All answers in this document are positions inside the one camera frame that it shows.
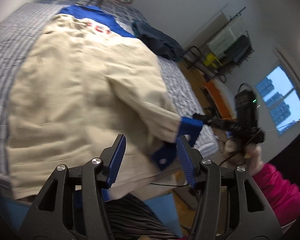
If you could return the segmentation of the right forearm magenta sleeve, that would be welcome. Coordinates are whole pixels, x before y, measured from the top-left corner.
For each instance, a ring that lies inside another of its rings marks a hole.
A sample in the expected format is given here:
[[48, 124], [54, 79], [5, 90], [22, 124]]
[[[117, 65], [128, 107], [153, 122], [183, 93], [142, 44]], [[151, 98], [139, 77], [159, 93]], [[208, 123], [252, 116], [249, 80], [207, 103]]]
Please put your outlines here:
[[300, 216], [300, 188], [283, 178], [274, 165], [251, 164], [248, 171], [273, 209], [281, 226]]

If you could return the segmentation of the right hand beige knit glove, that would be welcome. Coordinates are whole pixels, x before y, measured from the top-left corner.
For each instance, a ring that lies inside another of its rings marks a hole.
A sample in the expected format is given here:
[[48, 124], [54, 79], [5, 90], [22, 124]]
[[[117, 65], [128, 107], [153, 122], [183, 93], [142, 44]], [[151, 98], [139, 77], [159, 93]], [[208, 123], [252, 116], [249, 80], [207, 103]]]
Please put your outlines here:
[[256, 175], [264, 166], [261, 153], [260, 145], [249, 144], [244, 149], [240, 149], [235, 139], [229, 139], [224, 145], [223, 157], [225, 163], [223, 166], [227, 168], [243, 166], [251, 176]]

